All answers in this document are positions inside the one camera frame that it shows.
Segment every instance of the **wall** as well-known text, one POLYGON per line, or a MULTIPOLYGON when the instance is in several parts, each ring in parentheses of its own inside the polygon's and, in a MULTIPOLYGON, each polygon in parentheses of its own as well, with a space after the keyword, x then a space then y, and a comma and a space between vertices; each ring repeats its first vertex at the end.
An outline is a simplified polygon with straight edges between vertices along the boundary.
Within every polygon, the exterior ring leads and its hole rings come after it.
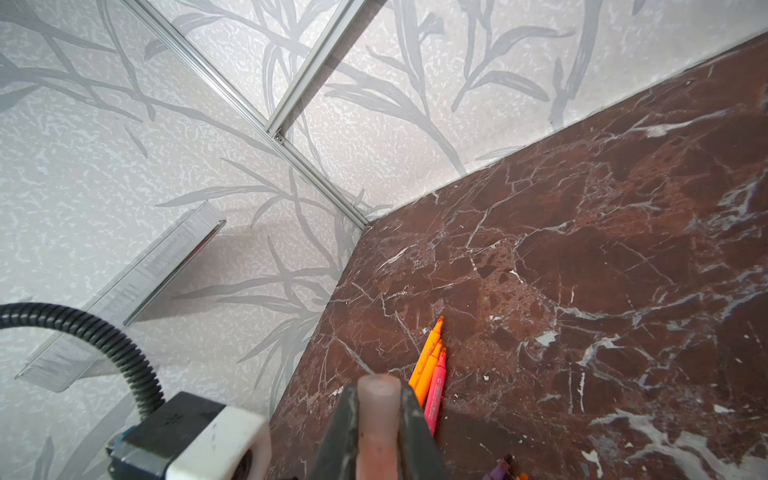
MULTIPOLYGON (((228 224, 129 334, 184 389, 269 415, 358 232, 117 0, 0 5, 0 301, 82 306, 186 209, 228 224)), ((97 478, 136 422, 98 369, 14 380, 50 334, 0 334, 0 477, 97 478)))
MULTIPOLYGON (((302 58, 311 45, 251 4, 153 3, 260 110, 283 91, 269 55, 302 58)), ((291 5, 260 9, 302 11, 291 5)), ((768 4, 388 0, 361 18, 289 137, 374 218, 753 37, 768 4)))

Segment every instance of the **aluminum frame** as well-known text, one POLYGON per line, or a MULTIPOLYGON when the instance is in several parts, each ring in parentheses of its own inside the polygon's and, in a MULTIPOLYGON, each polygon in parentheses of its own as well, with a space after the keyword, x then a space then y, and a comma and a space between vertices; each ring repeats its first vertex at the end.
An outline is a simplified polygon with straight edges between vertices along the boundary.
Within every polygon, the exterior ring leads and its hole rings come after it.
MULTIPOLYGON (((280 158, 296 168, 296 170, 299 171, 310 184, 319 190, 319 192, 335 207, 341 210, 342 213, 344 213, 360 230, 365 228, 369 223, 365 215, 355 208, 355 206, 336 189, 330 180, 325 178, 325 176, 323 176, 323 174, 321 174, 296 148, 294 148, 293 145, 289 144, 291 148, 288 148, 285 145, 288 144, 288 142, 282 138, 282 136, 279 134, 267 133, 265 128, 267 119, 259 113, 256 108, 254 108, 253 105, 239 91, 237 91, 237 89, 233 87, 213 65, 210 64, 208 60, 205 59, 205 57, 203 57, 203 55, 201 55, 200 52, 198 52, 197 49, 188 42, 187 39, 184 38, 183 35, 180 34, 152 4, 147 0, 121 1, 157 36, 158 40, 175 53, 187 67, 191 68, 192 71, 202 78, 203 81, 222 97, 230 107, 240 114, 251 127, 259 132, 260 136, 270 147, 272 147, 272 149, 275 150, 280 158)), ((342 14, 349 10, 349 4, 356 5, 359 3, 362 5, 364 1, 365 0, 343 0, 343 5, 340 5, 337 8, 333 18, 338 19, 337 17, 344 16, 342 14)), ((352 18, 349 18, 346 25, 349 25, 351 21, 352 18)), ((323 58, 323 62, 328 58, 328 55, 330 55, 330 52, 333 50, 333 46, 335 46, 336 42, 341 38, 341 33, 343 33, 343 30, 341 30, 338 35, 326 35, 327 31, 336 30, 335 28, 331 28, 331 24, 326 27, 326 30, 323 31, 323 35, 321 35, 323 42, 318 41, 304 63, 308 62, 316 49, 319 51, 319 53, 316 54, 318 60, 320 55, 323 54, 322 52, 325 52, 326 49, 327 54, 323 58), (322 45, 319 46, 318 44, 320 43, 323 43, 325 48, 323 48, 322 45)), ((317 73, 317 70, 319 70, 319 66, 314 71, 313 76, 317 73)), ((305 70, 303 65, 300 69, 300 73, 302 70, 305 70)), ((312 78, 309 78, 307 81, 304 86, 305 89, 312 78)), ((293 92, 294 94, 298 94, 300 98, 303 91, 299 92, 298 88, 299 86, 296 86, 293 92)))
POLYGON ((310 54, 302 62, 299 71, 293 77, 288 89, 275 107, 275 111, 266 121, 264 128, 270 135, 277 135, 286 119, 301 101, 301 97, 312 84, 320 69, 333 53, 344 32, 352 24, 366 0, 341 0, 328 25, 315 42, 310 54))

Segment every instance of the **black corrugated hose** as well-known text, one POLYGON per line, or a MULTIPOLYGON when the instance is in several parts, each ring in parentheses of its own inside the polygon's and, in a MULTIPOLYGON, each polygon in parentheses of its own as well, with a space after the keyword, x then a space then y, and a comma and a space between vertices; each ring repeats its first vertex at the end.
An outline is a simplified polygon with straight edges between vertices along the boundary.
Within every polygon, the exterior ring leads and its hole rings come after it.
POLYGON ((99 317, 51 303, 0 305, 0 329, 15 326, 37 326, 69 333, 99 349, 128 382, 142 420, 165 403, 154 370, 139 347, 99 317))

